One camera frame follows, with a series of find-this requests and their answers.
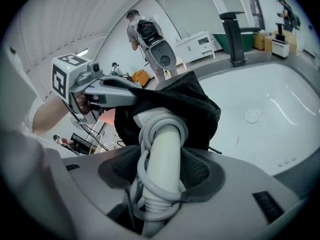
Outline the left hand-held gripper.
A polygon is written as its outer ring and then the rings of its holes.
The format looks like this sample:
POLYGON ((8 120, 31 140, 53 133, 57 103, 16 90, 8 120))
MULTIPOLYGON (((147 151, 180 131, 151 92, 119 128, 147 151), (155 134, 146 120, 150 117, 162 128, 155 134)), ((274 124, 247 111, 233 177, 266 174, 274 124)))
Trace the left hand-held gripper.
POLYGON ((129 88, 140 88, 124 77, 103 76, 98 62, 73 53, 52 59, 51 85, 52 91, 71 112, 83 115, 83 119, 79 120, 81 124, 95 124, 99 112, 83 111, 77 101, 77 94, 84 93, 91 105, 115 108, 135 105, 138 98, 129 88), (89 87, 96 80, 96 86, 89 87))

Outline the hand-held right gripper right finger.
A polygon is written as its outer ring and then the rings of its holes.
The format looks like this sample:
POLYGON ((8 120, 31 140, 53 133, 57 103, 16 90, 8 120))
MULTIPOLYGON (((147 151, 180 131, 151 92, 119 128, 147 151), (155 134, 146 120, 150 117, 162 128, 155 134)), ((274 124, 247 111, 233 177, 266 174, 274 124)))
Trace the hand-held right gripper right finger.
POLYGON ((183 147, 180 209, 160 240, 270 240, 303 202, 257 166, 210 151, 183 147))

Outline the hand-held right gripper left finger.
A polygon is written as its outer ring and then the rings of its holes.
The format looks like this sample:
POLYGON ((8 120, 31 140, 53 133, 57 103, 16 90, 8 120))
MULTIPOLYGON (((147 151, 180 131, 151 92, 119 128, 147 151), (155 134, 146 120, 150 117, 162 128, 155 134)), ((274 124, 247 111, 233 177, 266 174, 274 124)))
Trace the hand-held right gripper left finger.
POLYGON ((64 158, 65 166, 88 200, 108 215, 116 206, 128 203, 126 190, 137 176, 139 145, 93 155, 64 158))

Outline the black cloth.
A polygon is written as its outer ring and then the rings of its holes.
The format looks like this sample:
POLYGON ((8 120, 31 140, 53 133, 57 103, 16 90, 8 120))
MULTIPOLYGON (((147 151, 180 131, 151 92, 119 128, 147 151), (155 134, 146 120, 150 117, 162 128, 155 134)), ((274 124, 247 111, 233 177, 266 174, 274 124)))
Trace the black cloth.
POLYGON ((138 98, 132 106, 115 109, 115 130, 125 145, 139 144, 140 128, 133 117, 141 112, 165 108, 182 118, 188 128, 185 146, 207 150, 221 117, 221 108, 202 89, 195 73, 190 71, 161 90, 130 88, 138 98))

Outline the cream white hair dryer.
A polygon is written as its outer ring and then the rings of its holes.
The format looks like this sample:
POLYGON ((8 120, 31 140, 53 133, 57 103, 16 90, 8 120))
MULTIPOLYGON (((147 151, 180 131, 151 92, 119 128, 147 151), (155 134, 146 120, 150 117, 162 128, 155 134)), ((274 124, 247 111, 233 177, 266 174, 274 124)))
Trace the cream white hair dryer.
POLYGON ((140 127, 137 175, 129 190, 129 207, 143 221, 142 235, 156 235, 180 209, 181 147, 188 138, 183 119, 168 109, 154 108, 133 117, 140 127))

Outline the person's left forearm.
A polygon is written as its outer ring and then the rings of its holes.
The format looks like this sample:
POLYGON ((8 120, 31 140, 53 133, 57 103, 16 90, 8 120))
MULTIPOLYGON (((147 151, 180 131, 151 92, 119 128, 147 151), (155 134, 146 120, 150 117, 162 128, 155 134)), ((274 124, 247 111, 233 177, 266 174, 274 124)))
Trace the person's left forearm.
POLYGON ((64 101, 54 97, 41 104, 35 112, 32 122, 32 132, 42 135, 55 127, 69 112, 64 101))

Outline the person's left hand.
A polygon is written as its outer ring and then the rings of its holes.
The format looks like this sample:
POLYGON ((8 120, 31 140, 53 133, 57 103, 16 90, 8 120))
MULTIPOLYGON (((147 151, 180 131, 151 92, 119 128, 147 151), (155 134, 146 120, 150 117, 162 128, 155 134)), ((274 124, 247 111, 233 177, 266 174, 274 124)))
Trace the person's left hand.
POLYGON ((75 94, 76 102, 78 104, 80 113, 87 115, 90 111, 100 111, 101 108, 98 105, 91 104, 83 93, 75 94))

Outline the pink towel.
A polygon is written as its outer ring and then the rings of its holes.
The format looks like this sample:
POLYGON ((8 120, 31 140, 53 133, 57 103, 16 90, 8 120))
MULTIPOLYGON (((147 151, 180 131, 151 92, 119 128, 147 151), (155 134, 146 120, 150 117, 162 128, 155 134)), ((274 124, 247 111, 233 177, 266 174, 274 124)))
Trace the pink towel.
POLYGON ((112 108, 110 110, 106 110, 99 116, 99 120, 106 123, 106 124, 114 126, 115 125, 115 114, 116 114, 115 108, 112 108))

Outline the white vanity cabinet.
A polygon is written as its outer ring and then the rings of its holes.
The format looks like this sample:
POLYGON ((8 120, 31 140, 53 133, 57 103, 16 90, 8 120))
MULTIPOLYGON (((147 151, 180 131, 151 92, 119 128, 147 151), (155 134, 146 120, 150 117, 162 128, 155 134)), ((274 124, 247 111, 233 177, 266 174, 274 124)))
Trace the white vanity cabinet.
POLYGON ((210 33, 201 31, 176 42, 175 55, 181 59, 185 69, 187 64, 204 57, 216 58, 215 46, 212 43, 210 33))

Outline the person's white shirt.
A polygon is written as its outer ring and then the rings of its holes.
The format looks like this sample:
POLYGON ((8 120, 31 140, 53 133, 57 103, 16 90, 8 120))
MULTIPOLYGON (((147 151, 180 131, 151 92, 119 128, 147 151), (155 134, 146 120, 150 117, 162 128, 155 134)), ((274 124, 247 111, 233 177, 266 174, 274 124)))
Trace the person's white shirt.
POLYGON ((20 131, 27 134, 38 134, 42 131, 43 109, 45 108, 44 101, 37 96, 32 102, 29 111, 27 112, 24 121, 20 126, 20 131))

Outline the black angular faucet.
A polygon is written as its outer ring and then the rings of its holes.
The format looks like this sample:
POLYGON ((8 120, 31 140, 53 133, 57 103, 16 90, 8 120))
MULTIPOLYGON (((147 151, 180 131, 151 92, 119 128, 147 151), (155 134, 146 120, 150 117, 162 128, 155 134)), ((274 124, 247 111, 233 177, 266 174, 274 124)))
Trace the black angular faucet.
POLYGON ((246 63, 246 58, 244 54, 242 33, 246 32, 259 32, 261 28, 259 27, 243 27, 240 28, 237 15, 244 14, 243 11, 232 11, 225 12, 219 15, 222 20, 222 25, 227 37, 230 62, 234 66, 244 65, 246 63))

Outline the small cardboard box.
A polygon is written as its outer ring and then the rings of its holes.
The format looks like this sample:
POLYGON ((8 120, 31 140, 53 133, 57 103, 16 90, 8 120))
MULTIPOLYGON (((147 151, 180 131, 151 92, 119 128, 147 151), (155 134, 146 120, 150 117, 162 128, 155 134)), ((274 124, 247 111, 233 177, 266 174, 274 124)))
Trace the small cardboard box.
POLYGON ((263 51, 265 49, 265 32, 255 32, 253 34, 253 48, 263 51))

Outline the small white cabinet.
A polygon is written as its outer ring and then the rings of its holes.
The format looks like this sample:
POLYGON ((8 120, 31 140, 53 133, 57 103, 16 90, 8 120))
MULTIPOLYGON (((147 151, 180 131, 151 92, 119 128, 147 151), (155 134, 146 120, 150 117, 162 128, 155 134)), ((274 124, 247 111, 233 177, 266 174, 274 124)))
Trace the small white cabinet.
POLYGON ((290 44, 286 41, 283 34, 275 34, 271 41, 271 53, 283 59, 289 56, 290 44))

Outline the large cardboard box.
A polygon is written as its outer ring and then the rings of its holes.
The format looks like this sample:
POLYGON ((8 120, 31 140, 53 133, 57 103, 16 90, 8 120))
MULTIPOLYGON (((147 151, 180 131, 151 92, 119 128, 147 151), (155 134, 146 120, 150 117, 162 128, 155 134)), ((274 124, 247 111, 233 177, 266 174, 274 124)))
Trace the large cardboard box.
MULTIPOLYGON (((270 36, 265 36, 264 38, 264 51, 271 52, 272 51, 272 40, 276 37, 278 30, 272 32, 270 36)), ((297 38, 296 36, 289 31, 283 30, 285 40, 289 43, 289 52, 292 54, 297 53, 297 38)))

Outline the dark glass door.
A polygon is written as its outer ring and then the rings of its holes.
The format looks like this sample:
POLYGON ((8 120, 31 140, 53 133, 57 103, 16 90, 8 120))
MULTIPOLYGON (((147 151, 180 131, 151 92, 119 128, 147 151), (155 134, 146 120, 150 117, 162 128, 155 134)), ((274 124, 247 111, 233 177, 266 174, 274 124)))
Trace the dark glass door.
POLYGON ((259 0, 247 0, 250 6, 251 14, 253 17, 254 26, 265 30, 265 22, 262 14, 261 6, 259 0))

